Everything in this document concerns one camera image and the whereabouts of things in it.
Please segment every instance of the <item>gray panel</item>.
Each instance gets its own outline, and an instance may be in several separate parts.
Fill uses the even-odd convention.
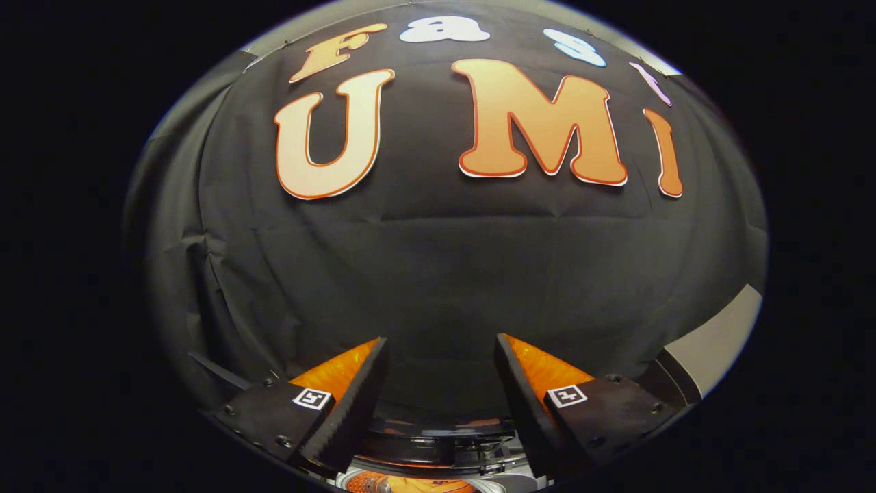
[[[755,288],[746,284],[717,315],[665,346],[693,378],[703,397],[715,388],[742,352],[762,299]]]
[[[332,2],[317,9],[312,9],[294,19],[285,22],[273,30],[254,39],[246,46],[241,48],[250,54],[256,55],[259,59],[267,54],[280,49],[286,43],[294,42],[297,39],[307,36],[311,32],[318,31],[323,27],[340,22],[347,18],[352,18],[366,12],[379,11],[381,9],[407,6],[409,4],[459,4],[452,0],[431,0],[419,2],[401,2],[400,0],[356,0]],[[639,45],[622,32],[613,27],[596,20],[590,16],[582,14],[580,11],[570,9],[560,4],[552,2],[534,2],[533,0],[469,0],[467,4],[483,4],[495,5],[498,7],[506,7],[517,11],[531,13],[534,15],[550,18],[557,22],[562,22],[565,25],[575,27],[580,31],[586,31],[597,38],[611,43],[614,46],[626,51],[627,53],[640,58],[646,64],[661,72],[664,75],[679,75],[677,69],[671,67],[665,61],[661,60],[657,55],[652,54],[643,46]]]

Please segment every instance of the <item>screw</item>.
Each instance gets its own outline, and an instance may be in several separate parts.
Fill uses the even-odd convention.
[[[292,448],[292,442],[289,441],[288,437],[283,435],[277,435],[277,445],[285,448]]]
[[[587,447],[590,448],[599,448],[602,444],[605,443],[605,437],[596,437],[591,441],[587,442]]]

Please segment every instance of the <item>black bracket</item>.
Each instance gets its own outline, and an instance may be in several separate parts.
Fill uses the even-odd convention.
[[[213,415],[237,436],[289,462],[334,405],[328,392],[270,380],[249,387]]]
[[[595,465],[634,448],[676,411],[620,375],[551,389],[544,402]]]

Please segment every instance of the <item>orange object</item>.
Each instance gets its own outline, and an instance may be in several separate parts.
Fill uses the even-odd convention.
[[[414,479],[364,471],[350,478],[346,489],[352,493],[475,493],[474,487],[459,479]]]
[[[523,368],[523,373],[532,386],[535,395],[541,402],[541,407],[550,415],[548,407],[544,403],[544,396],[548,390],[576,385],[578,383],[586,383],[594,378],[578,368],[573,367],[566,361],[563,361],[556,356],[552,356],[538,347],[527,344],[520,339],[514,338],[508,334],[502,334],[508,339],[514,355],[520,362]]]
[[[360,344],[317,367],[310,368],[290,380],[289,383],[308,389],[330,392],[335,397],[335,405],[337,405],[347,392],[353,377],[362,367],[365,358],[368,357],[377,343],[378,339],[374,339]]]

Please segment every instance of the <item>black fabric backdrop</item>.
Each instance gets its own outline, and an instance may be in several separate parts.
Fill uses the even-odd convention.
[[[868,17],[841,2],[582,7],[663,55],[727,114],[751,152],[772,241],[758,325],[704,405],[560,491],[866,489],[866,256],[856,248],[867,247],[871,160],[851,152],[869,142],[854,116],[869,90],[854,83],[869,80],[857,73]],[[167,109],[306,5],[4,8],[16,41],[6,115],[18,123],[4,130],[4,193],[20,199],[7,233],[23,259],[7,277],[7,333],[21,356],[9,361],[9,490],[305,489],[187,411],[197,403],[133,302],[142,293],[125,288],[118,226],[133,163]],[[825,185],[825,165],[846,179]]]
[[[408,23],[436,15],[474,18],[491,38],[398,39]],[[288,83],[308,47],[378,22],[388,29],[347,61]],[[546,28],[585,36],[606,67],[563,54]],[[515,146],[531,163],[522,176],[464,175],[457,160],[474,139],[471,88],[450,65],[465,58],[510,62],[548,96],[565,75],[607,88],[627,184],[580,182],[572,152],[560,173],[543,174],[519,129]],[[321,29],[239,75],[250,61],[232,54],[156,130],[126,221],[154,330],[205,406],[229,396],[190,350],[260,381],[270,371],[292,378],[382,336],[392,363],[378,416],[507,416],[492,362],[497,332],[594,375],[635,377],[746,284],[764,290],[766,216],[722,115],[689,84],[651,70],[673,100],[667,107],[629,65],[638,60],[584,32],[498,7],[400,6]],[[289,196],[277,179],[273,115],[325,94],[310,153],[330,161],[345,132],[346,99],[334,88],[379,68],[395,79],[383,89],[372,171],[340,196]],[[657,188],[646,107],[673,127],[679,199]]]

